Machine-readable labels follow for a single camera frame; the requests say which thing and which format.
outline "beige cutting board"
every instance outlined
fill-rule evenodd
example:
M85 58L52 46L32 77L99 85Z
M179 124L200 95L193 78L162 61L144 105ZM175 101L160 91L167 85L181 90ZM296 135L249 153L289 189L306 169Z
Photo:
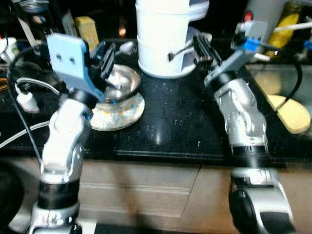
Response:
M278 95L268 95L267 97L274 109L285 99L285 97ZM311 116L308 110L299 102L292 99L289 99L277 111L277 115L292 134L306 131L311 124Z

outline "black countertop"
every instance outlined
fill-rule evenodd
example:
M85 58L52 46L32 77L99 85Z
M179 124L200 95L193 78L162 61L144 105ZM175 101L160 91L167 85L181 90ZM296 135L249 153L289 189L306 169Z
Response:
M197 71L179 79L158 79L144 74L137 55L123 56L119 64L128 65L142 76L139 92L145 99L142 117L132 126L114 132L93 130L84 147L85 159L202 163L231 165L224 120L212 93L204 90ZM246 79L255 93L260 111L267 119L270 164L311 167L312 141L290 134L245 68L239 76ZM27 114L30 125L49 120L57 109L58 97L52 93L36 95L43 103L39 114ZM0 92L0 142L21 131L23 126L8 94ZM48 138L48 128L34 131L39 148ZM27 135L0 149L1 156L33 156Z

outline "white power adapter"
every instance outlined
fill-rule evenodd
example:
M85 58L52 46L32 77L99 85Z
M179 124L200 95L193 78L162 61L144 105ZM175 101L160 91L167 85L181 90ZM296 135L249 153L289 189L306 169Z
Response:
M38 113L39 108L37 106L37 101L34 98L32 93L23 94L17 85L15 85L15 89L18 93L17 101L20 104L20 106L23 108L25 112L28 113Z

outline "blue clip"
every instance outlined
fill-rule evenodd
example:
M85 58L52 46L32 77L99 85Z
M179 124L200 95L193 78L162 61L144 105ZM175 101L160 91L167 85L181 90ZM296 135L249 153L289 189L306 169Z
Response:
M303 46L306 47L308 50L312 51L312 41L306 40Z
M245 44L244 44L244 49L251 50L251 51L256 51L258 46L260 45L259 40L255 40L252 38L247 38Z

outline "silver bowl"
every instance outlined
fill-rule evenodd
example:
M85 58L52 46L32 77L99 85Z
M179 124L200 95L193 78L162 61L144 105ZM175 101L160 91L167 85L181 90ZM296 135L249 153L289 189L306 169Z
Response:
M141 76L130 67L115 64L107 80L116 86L121 85L121 88L107 86L104 103L118 103L137 94Z

